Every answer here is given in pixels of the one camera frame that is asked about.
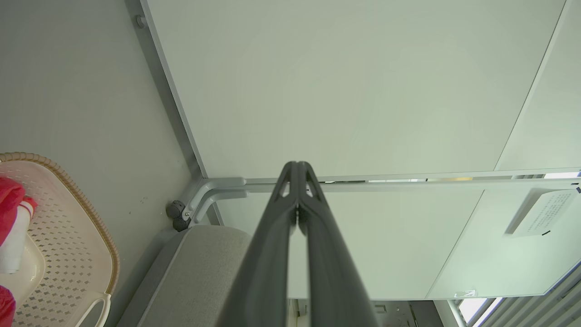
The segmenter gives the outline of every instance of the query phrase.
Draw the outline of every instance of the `gray cushion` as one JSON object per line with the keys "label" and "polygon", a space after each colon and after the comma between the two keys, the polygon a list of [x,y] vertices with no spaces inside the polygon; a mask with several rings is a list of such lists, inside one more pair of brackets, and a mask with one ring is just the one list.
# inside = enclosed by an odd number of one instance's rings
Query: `gray cushion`
{"label": "gray cushion", "polygon": [[118,326],[213,326],[250,236],[225,226],[195,226],[157,256]]}

